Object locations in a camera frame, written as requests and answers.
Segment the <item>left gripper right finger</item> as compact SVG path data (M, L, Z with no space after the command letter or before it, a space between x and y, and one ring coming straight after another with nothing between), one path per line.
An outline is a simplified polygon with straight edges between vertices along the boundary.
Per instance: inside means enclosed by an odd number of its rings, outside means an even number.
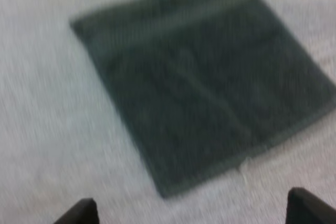
M335 209L305 188L294 187L287 198L285 224L290 223L335 224Z

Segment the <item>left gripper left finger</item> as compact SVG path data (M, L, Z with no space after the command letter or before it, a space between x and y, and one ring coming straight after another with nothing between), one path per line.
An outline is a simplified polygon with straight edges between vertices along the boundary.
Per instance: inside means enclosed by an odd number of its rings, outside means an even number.
M99 224L97 203L83 198L69 208L54 224Z

